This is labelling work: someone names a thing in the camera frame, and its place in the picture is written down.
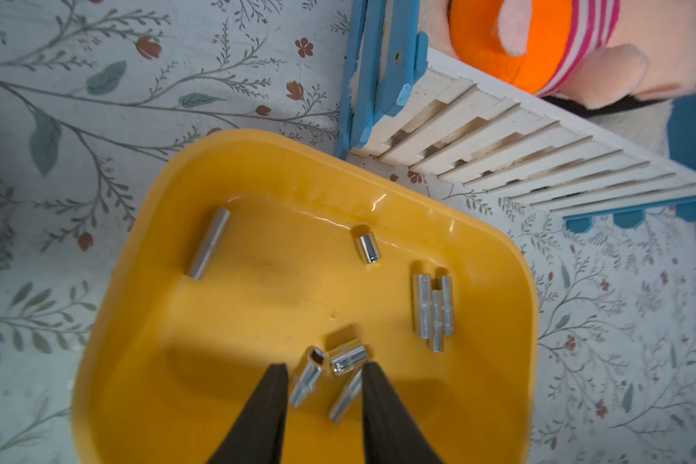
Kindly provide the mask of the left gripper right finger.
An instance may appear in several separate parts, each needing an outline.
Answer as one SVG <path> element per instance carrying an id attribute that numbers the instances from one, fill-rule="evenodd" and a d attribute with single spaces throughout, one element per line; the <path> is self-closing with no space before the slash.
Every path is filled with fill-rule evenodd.
<path id="1" fill-rule="evenodd" d="M 365 462 L 442 463 L 380 365 L 365 365 L 362 379 Z"/>

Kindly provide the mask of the slim long silver socket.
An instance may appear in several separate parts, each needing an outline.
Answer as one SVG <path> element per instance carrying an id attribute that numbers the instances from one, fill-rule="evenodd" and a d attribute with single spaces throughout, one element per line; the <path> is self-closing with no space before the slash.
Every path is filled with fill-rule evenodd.
<path id="1" fill-rule="evenodd" d="M 205 234 L 196 249 L 191 264 L 187 270 L 187 276 L 194 280 L 202 280 L 210 264 L 220 239 L 229 222 L 231 213 L 224 208 L 218 208 L 211 216 Z"/>

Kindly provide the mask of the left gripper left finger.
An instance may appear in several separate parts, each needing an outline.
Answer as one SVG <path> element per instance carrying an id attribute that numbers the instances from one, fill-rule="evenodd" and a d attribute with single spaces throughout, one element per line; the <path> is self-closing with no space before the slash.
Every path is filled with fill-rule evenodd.
<path id="1" fill-rule="evenodd" d="M 285 363 L 273 363 L 208 463 L 281 462 L 289 377 Z"/>

